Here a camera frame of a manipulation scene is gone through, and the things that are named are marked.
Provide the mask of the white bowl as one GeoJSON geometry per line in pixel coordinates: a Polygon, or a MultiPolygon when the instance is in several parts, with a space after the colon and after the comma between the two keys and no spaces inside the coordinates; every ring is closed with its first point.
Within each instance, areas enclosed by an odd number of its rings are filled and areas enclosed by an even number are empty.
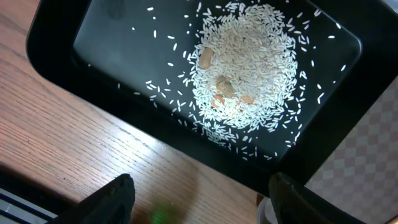
{"type": "Polygon", "coordinates": [[[257,224],[278,224],[271,199],[264,197],[258,207],[256,215],[257,224]]]}

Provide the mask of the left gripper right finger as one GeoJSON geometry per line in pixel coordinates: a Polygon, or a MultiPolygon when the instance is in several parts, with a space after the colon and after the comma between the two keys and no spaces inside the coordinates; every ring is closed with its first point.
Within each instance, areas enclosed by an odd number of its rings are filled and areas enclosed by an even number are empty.
{"type": "Polygon", "coordinates": [[[282,172],[269,179],[269,197],[278,223],[361,223],[282,172]]]}

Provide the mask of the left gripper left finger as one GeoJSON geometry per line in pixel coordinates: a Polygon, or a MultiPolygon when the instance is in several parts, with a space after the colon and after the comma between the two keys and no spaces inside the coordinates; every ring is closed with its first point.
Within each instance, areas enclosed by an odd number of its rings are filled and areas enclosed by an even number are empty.
{"type": "Polygon", "coordinates": [[[49,223],[129,224],[135,196],[132,177],[122,174],[49,223]]]}

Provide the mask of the pile of rice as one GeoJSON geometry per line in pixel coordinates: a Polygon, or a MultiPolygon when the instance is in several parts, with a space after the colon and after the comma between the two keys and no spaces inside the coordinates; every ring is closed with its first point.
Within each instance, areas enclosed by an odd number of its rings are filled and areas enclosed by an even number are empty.
{"type": "Polygon", "coordinates": [[[117,76],[141,108],[244,160],[275,160],[299,139],[353,36],[322,10],[294,2],[139,1],[119,25],[117,76]]]}

